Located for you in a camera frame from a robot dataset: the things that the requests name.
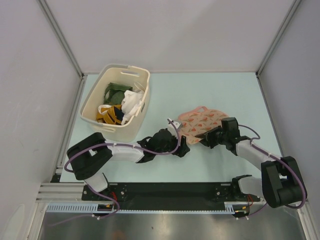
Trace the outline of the cream plastic laundry basket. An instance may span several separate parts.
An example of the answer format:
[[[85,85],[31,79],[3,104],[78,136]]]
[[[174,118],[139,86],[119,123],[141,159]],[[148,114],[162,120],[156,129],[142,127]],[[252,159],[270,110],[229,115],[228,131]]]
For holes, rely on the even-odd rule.
[[[131,142],[137,136],[145,118],[150,102],[150,72],[130,65],[107,65],[99,74],[88,93],[81,109],[80,117],[95,132],[101,132],[106,139]],[[137,112],[124,125],[106,124],[96,121],[98,107],[103,104],[108,84],[120,84],[132,87],[133,91],[142,91],[141,105]]]

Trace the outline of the pink floral mesh laundry bag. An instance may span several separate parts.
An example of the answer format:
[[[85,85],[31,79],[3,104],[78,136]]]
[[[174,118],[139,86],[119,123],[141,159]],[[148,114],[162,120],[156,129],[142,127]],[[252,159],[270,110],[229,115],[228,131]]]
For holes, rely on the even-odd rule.
[[[220,110],[199,106],[178,116],[178,121],[182,125],[179,134],[186,137],[188,145],[197,144],[201,141],[201,138],[196,137],[197,135],[221,126],[222,119],[228,117]]]

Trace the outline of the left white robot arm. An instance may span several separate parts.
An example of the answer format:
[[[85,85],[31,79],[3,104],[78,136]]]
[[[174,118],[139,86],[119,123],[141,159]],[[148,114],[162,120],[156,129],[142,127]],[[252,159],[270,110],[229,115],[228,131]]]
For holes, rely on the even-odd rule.
[[[68,161],[64,170],[90,186],[98,199],[105,200],[111,193],[108,179],[102,170],[107,162],[143,164],[156,156],[174,155],[182,158],[189,151],[186,137],[177,136],[175,130],[170,132],[167,128],[132,144],[106,142],[103,135],[96,132],[67,150]]]

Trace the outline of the aluminium corner post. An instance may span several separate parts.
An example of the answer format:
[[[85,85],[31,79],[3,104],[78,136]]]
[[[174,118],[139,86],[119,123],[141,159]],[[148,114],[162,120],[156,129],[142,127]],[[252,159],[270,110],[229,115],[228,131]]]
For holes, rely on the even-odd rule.
[[[56,36],[60,46],[62,47],[62,50],[66,54],[69,62],[71,63],[71,66],[73,67],[76,74],[82,79],[84,77],[84,73],[82,72],[80,65],[78,61],[76,60],[76,57],[68,44],[68,41],[65,38],[64,33],[62,32],[60,25],[55,18],[48,2],[46,0],[36,0],[37,4],[39,5],[44,17],[46,18],[49,26],[51,27],[51,30],[53,31],[54,35]]]
[[[282,40],[287,28],[289,27],[291,21],[293,20],[296,12],[298,11],[298,8],[300,7],[302,0],[294,0],[286,13],[282,23],[280,24],[280,27],[278,28],[269,48],[267,49],[266,54],[262,58],[262,61],[260,62],[255,75],[257,78],[259,78],[265,69],[269,59],[272,57],[274,51],[276,50],[277,46],[279,45],[280,41]]]

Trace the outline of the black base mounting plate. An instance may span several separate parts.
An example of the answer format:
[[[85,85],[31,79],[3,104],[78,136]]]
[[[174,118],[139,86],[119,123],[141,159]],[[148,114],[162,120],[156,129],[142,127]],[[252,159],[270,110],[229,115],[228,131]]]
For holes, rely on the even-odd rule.
[[[115,198],[121,210],[218,211],[226,202],[248,205],[259,202],[232,182],[118,182],[101,194]]]

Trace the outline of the left aluminium corner post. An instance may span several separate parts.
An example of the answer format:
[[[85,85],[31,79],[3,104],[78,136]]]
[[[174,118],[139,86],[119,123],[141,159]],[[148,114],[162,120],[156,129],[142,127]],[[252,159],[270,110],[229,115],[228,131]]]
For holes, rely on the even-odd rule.
[[[76,57],[68,44],[68,41],[65,38],[64,33],[62,32],[60,25],[55,18],[48,2],[46,0],[36,0],[37,4],[39,5],[44,17],[46,18],[49,26],[51,27],[51,30],[53,31],[54,35],[56,36],[60,46],[62,47],[62,50],[66,54],[69,62],[71,63],[71,66],[73,67],[76,74],[82,79],[84,77],[84,73],[82,72],[80,65],[78,61],[76,60]]]

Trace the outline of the green garment in basket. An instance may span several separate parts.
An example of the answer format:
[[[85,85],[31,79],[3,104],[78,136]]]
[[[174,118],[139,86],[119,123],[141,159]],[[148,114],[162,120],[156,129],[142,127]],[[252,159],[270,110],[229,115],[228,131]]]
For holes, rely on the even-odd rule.
[[[110,82],[104,91],[103,103],[105,105],[120,105],[125,98],[125,92],[132,90],[132,86]]]

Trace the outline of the mustard yellow garment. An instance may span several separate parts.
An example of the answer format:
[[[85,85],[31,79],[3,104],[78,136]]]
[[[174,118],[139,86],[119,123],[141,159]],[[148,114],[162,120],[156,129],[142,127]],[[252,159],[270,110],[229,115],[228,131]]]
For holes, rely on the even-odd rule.
[[[122,105],[100,105],[96,113],[96,121],[109,125],[121,125],[124,117]]]

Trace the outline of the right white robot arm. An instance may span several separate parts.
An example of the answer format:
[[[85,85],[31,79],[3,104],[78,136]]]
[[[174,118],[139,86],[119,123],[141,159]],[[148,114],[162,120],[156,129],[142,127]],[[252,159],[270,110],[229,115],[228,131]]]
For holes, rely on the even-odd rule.
[[[211,149],[218,145],[245,159],[261,172],[260,178],[242,177],[230,188],[231,196],[242,201],[248,194],[264,198],[272,208],[302,208],[308,198],[297,161],[292,156],[277,156],[259,145],[260,135],[241,135],[241,124],[234,117],[222,119],[221,124],[197,135],[201,143]]]

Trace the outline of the white garment in basket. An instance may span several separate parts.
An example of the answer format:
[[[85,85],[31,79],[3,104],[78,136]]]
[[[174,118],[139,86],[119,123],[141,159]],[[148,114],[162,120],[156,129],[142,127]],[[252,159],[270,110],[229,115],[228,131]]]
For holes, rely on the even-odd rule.
[[[135,92],[127,90],[121,102],[121,110],[124,113],[121,125],[125,125],[137,112],[142,105],[143,91]]]

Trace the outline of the right aluminium corner post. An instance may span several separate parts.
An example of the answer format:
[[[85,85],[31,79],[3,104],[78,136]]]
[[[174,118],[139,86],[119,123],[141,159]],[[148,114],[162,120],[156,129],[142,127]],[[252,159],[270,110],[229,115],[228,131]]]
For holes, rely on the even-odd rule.
[[[269,48],[267,49],[266,54],[262,58],[262,61],[260,62],[255,75],[257,78],[259,78],[265,69],[269,59],[272,57],[274,51],[276,50],[277,46],[279,45],[280,41],[282,40],[287,28],[289,27],[291,21],[293,20],[296,12],[298,11],[298,8],[300,7],[302,0],[294,0],[286,13],[282,23],[280,24],[280,27],[278,28]]]

